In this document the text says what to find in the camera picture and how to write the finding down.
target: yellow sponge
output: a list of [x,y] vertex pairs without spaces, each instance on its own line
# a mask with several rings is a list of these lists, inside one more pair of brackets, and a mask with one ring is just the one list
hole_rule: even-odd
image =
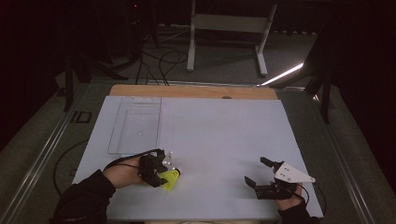
[[166,171],[163,173],[159,173],[158,176],[160,178],[166,179],[168,182],[163,184],[163,189],[168,191],[172,190],[173,186],[176,184],[178,177],[180,176],[180,171],[178,169]]

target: metal stand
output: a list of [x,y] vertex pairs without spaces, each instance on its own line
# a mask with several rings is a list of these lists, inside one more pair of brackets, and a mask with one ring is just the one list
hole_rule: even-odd
[[187,71],[192,72],[194,70],[196,47],[195,30],[206,29],[262,34],[262,41],[260,45],[256,46],[255,50],[261,75],[265,76],[268,74],[262,51],[270,32],[275,12],[276,5],[272,5],[267,18],[195,14],[195,0],[191,0],[191,39],[187,60]]

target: person's hand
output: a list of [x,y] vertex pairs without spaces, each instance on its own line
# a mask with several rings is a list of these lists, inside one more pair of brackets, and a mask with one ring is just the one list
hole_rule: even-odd
[[[301,196],[302,191],[303,191],[302,184],[298,184],[295,193]],[[295,195],[291,196],[291,198],[289,198],[289,199],[276,200],[276,204],[280,211],[284,211],[286,209],[294,207],[294,206],[300,204],[301,202],[302,202],[302,199]]]
[[124,188],[133,184],[144,184],[142,178],[137,174],[139,160],[140,157],[121,161],[120,163],[127,165],[111,166],[103,171],[103,175],[116,189]]

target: white tabletop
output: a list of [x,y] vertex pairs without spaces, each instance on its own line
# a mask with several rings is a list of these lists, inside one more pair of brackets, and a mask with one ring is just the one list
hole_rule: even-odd
[[[113,161],[108,155],[121,96],[107,96],[74,183]],[[274,180],[260,157],[306,172],[283,105],[278,100],[162,98],[158,147],[173,151],[182,169],[174,189],[118,189],[107,209],[115,220],[276,219],[276,204],[257,200],[244,176]],[[304,184],[311,216],[322,217],[311,184]]]

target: transparent plastic box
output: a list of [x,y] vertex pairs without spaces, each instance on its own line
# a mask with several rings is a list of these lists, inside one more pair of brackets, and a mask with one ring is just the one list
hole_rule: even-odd
[[123,97],[108,153],[134,155],[157,148],[162,99]]

